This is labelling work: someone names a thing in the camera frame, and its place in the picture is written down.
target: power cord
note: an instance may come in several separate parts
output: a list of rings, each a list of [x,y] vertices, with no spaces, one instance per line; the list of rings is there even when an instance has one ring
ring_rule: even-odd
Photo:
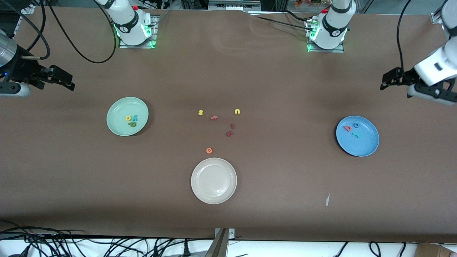
[[[89,240],[93,243],[96,244],[110,244],[110,248],[108,251],[105,253],[105,257],[109,256],[110,253],[114,252],[118,247],[124,248],[124,250],[121,252],[125,253],[128,251],[135,251],[138,256],[140,254],[143,255],[143,257],[146,257],[147,255],[144,254],[143,251],[140,251],[138,249],[132,248],[133,245],[139,243],[142,240],[146,240],[147,237],[142,237],[140,240],[135,241],[132,243],[130,246],[123,246],[122,244],[133,239],[138,239],[137,237],[123,237],[120,240],[114,242],[114,239],[111,241],[111,243],[107,242],[98,242],[94,241],[88,238],[83,238],[79,241],[75,241],[72,235],[72,231],[78,231],[78,230],[56,230],[56,229],[51,229],[51,228],[43,228],[43,227],[35,227],[35,226],[19,226],[18,224],[14,222],[10,222],[7,220],[0,220],[0,222],[5,222],[8,224],[13,225],[13,228],[9,228],[6,230],[0,231],[0,235],[8,235],[9,237],[7,238],[1,238],[1,240],[8,240],[8,239],[20,239],[23,238],[26,243],[29,243],[30,247],[33,247],[38,250],[39,256],[40,257],[70,257],[74,256],[72,255],[72,252],[70,250],[69,244],[74,244],[76,249],[79,251],[81,256],[87,257],[80,247],[78,246],[77,243],[84,241],[84,240]],[[51,232],[53,235],[49,234],[35,234],[28,232],[28,230],[41,230],[41,231],[48,231]],[[42,249],[41,245],[46,245],[48,247],[47,251],[44,251],[46,249]]]
[[[312,28],[308,28],[308,27],[298,26],[298,25],[294,25],[294,24],[290,24],[290,23],[286,23],[286,22],[282,22],[282,21],[276,21],[276,20],[272,20],[272,19],[268,19],[268,18],[264,18],[264,17],[259,17],[259,16],[256,16],[256,17],[259,19],[262,19],[262,20],[272,21],[272,22],[284,24],[284,25],[291,26],[291,27],[302,28],[304,30],[312,30]]]
[[[333,257],[340,257],[341,253],[343,252],[344,248],[346,248],[347,244],[349,244],[349,242],[344,243],[343,246],[341,247],[340,251],[338,252],[338,254]]]
[[[146,240],[146,239],[145,239],[145,238],[142,238],[142,239],[140,239],[140,240],[134,242],[133,244],[127,246],[122,252],[118,253],[118,254],[116,255],[116,257],[122,256],[123,253],[128,252],[129,249],[132,249],[131,247],[133,247],[134,245],[136,245],[136,244],[138,244],[139,242],[144,241],[144,240]]]
[[[159,240],[157,239],[154,243],[154,248],[151,251],[148,251],[144,256],[146,257],[146,256],[148,256],[148,254],[152,253],[152,257],[159,257],[159,247],[167,242],[173,241],[174,239],[175,238],[168,239],[165,242],[160,243],[159,245],[157,245],[157,242],[159,242]]]
[[[170,243],[173,242],[173,240],[174,240],[174,239],[169,240],[168,243],[161,249],[162,251],[160,252],[159,257],[162,257],[162,256],[163,256],[165,250],[166,250],[167,247],[170,245]]]
[[[13,254],[13,255],[10,255],[9,257],[27,257],[29,249],[30,249],[30,245],[28,245],[20,254]]]
[[[41,6],[41,14],[42,14],[42,21],[41,21],[41,28],[40,28],[40,32],[43,33],[44,31],[44,26],[46,25],[46,10],[44,9],[44,3],[43,3],[44,0],[39,0],[40,2],[40,6]],[[30,44],[30,46],[27,48],[27,51],[30,51],[38,42],[38,40],[40,39],[40,35],[37,35],[37,37],[35,38],[35,40]]]
[[[189,251],[189,246],[187,244],[187,239],[184,240],[184,253],[182,254],[183,257],[189,257],[191,252]]]
[[[374,252],[372,244],[376,245],[378,254],[376,254]],[[377,244],[375,241],[371,241],[369,244],[369,247],[370,247],[370,251],[374,254],[374,256],[381,257],[381,249],[379,248],[379,244]]]
[[[371,1],[370,5],[367,8],[365,8],[365,11],[363,13],[367,13],[368,9],[371,7],[373,2],[374,2],[374,0]]]
[[[39,37],[43,40],[44,46],[46,47],[46,55],[43,57],[27,57],[27,59],[39,59],[39,60],[44,60],[47,59],[51,55],[51,49],[49,48],[48,42],[44,38],[43,34],[41,31],[27,18],[23,13],[21,13],[19,10],[17,10],[15,7],[13,7],[9,2],[6,0],[0,0],[3,4],[5,4],[7,7],[15,11],[17,14],[19,14],[25,21],[27,21],[28,24],[38,33]]]
[[[401,248],[399,257],[403,256],[403,252],[404,252],[405,248],[406,248],[406,243],[403,243],[403,247]]]
[[[400,14],[399,22],[397,24],[397,45],[398,45],[399,53],[400,53],[401,72],[403,73],[403,75],[404,75],[404,66],[403,66],[403,53],[401,51],[401,46],[400,46],[400,23],[403,18],[404,11],[406,10],[406,8],[408,7],[410,2],[411,2],[411,0],[408,0],[408,2],[406,2],[406,4],[404,5],[403,10],[401,11],[401,14]]]
[[[148,25],[148,27],[154,27],[154,26],[156,26],[157,24],[159,24],[159,23],[167,16],[167,14],[169,14],[170,11],[171,11],[171,10],[168,10],[168,11],[159,19],[159,21],[158,21],[157,23]]]
[[[112,33],[113,33],[113,38],[114,38],[114,47],[113,47],[113,51],[111,52],[110,56],[109,56],[108,58],[106,58],[105,60],[103,60],[103,61],[93,61],[93,60],[91,60],[91,59],[85,57],[85,56],[78,50],[78,48],[74,45],[73,41],[71,41],[70,37],[68,36],[68,34],[67,34],[67,32],[65,31],[64,27],[62,26],[62,24],[60,23],[59,19],[57,18],[57,15],[56,15],[56,13],[54,12],[54,9],[52,8],[51,5],[49,5],[49,9],[51,10],[51,13],[53,13],[54,18],[55,18],[56,21],[57,21],[57,24],[59,25],[59,27],[60,27],[60,29],[62,30],[62,32],[64,33],[65,37],[68,39],[68,42],[70,42],[71,46],[75,49],[75,51],[76,51],[82,58],[84,58],[84,59],[85,59],[86,61],[88,61],[88,62],[91,62],[91,63],[94,63],[94,64],[102,64],[102,63],[105,63],[105,62],[109,61],[109,59],[111,59],[111,57],[113,57],[114,52],[116,51],[116,44],[117,44],[117,43],[116,43],[116,32],[114,31],[113,26],[111,26],[110,18],[109,18],[108,15],[105,13],[105,11],[102,9],[102,7],[100,6],[100,4],[97,3],[95,0],[93,0],[93,1],[97,4],[98,8],[103,12],[103,15],[105,15],[106,20],[108,20],[108,24],[109,24],[109,26],[110,26],[110,28],[111,28],[111,31],[112,31]]]
[[[293,12],[291,12],[291,11],[289,11],[289,10],[284,10],[284,11],[281,11],[281,12],[286,12],[286,13],[292,15],[292,17],[294,17],[295,19],[297,19],[297,20],[299,20],[299,21],[306,21],[306,19],[303,19],[303,18],[298,17],[297,15],[295,15]]]

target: white floor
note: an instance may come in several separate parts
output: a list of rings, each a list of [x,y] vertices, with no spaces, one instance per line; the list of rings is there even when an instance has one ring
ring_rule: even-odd
[[[110,239],[97,239],[99,242],[111,242]],[[131,245],[132,240],[123,245]],[[189,250],[191,252],[207,251],[211,245],[211,240],[192,241],[189,242]],[[149,249],[153,248],[155,239],[148,239]],[[109,245],[95,244],[90,241],[81,241],[77,243],[81,251],[87,257],[102,257],[107,251]],[[8,257],[13,254],[20,254],[28,243],[23,240],[3,240],[0,241],[0,257]],[[247,254],[247,257],[334,257],[338,254],[343,242],[286,242],[286,241],[230,241],[227,257],[238,257]],[[385,257],[399,257],[400,250],[403,246],[401,243],[379,243],[381,254]],[[82,257],[74,245],[69,244],[73,257]],[[407,244],[403,253],[403,257],[413,257],[417,245]],[[457,246],[446,245],[447,248],[457,251]],[[146,251],[148,246],[145,241],[142,241],[133,246],[138,250]],[[49,253],[46,247],[42,247],[43,251]],[[179,255],[183,253],[184,246],[179,244],[172,246],[164,252],[164,257],[170,255]],[[122,251],[121,248],[116,249],[110,256],[115,256]],[[39,257],[38,251],[32,248],[29,251],[28,257]],[[122,257],[137,257],[134,251],[128,251],[122,254]],[[370,251],[368,243],[349,243],[341,254],[341,257],[374,257]]]

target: brown table surface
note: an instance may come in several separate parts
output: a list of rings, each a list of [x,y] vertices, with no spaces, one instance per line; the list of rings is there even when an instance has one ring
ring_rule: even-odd
[[[55,9],[84,54],[109,55],[99,9]],[[41,23],[38,10],[32,20]],[[323,54],[306,51],[300,29],[240,11],[171,11],[155,49],[118,49],[91,64],[48,12],[51,57],[41,64],[70,72],[76,89],[0,99],[0,216],[104,235],[211,237],[235,227],[243,239],[457,242],[457,109],[406,99],[405,86],[379,90],[399,65],[397,20],[355,15],[345,53]],[[400,34],[407,69],[445,42],[428,16],[405,16]],[[23,22],[18,43],[34,37]],[[34,54],[44,53],[40,41]],[[151,115],[141,133],[119,137],[106,112],[126,96]],[[336,143],[349,115],[376,125],[373,155],[352,157]],[[208,157],[237,172],[220,205],[191,189]]]

